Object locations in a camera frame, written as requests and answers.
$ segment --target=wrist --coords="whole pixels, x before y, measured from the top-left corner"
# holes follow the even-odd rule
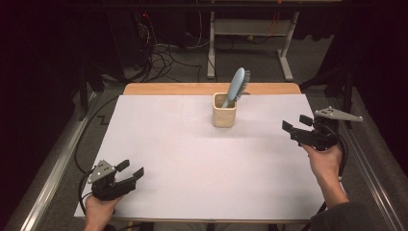
[[[321,176],[318,182],[328,209],[349,201],[337,175],[327,174]]]

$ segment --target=table leg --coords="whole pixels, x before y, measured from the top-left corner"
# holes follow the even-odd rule
[[[298,16],[299,16],[299,12],[293,13],[292,21],[288,28],[288,33],[286,34],[285,46],[283,49],[278,50],[279,61],[282,66],[282,70],[285,75],[285,79],[288,82],[293,81],[293,76],[292,76],[291,69],[289,68],[288,60],[286,59],[286,54],[288,53],[289,45],[291,44],[291,40],[292,40],[294,28],[296,27]]]
[[[214,49],[214,39],[216,36],[214,23],[216,14],[211,12],[210,19],[210,49],[208,52],[208,63],[207,63],[207,77],[209,79],[214,79],[216,77],[216,51]]]

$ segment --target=brush handle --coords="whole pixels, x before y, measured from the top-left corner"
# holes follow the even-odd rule
[[[244,75],[245,70],[242,67],[239,68],[231,81],[230,87],[227,92],[227,97],[225,98],[224,104],[222,104],[222,108],[228,107],[229,102],[235,99],[243,84]]]
[[[226,107],[228,107],[228,104],[229,104],[229,100],[228,100],[228,98],[225,98],[225,101],[224,101],[224,103],[222,104],[222,107],[221,107],[221,108],[226,108]]]

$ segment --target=brush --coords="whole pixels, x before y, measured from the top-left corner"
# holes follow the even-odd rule
[[[242,67],[237,70],[231,81],[225,102],[222,104],[221,108],[226,108],[230,102],[237,102],[240,99],[243,90],[246,88],[246,84],[249,83],[250,76],[249,70],[244,70]]]

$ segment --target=wooden table edge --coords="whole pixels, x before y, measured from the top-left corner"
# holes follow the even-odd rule
[[[128,84],[124,95],[214,94],[227,92],[230,83],[134,83]],[[248,83],[244,92],[249,94],[301,94],[294,83]]]

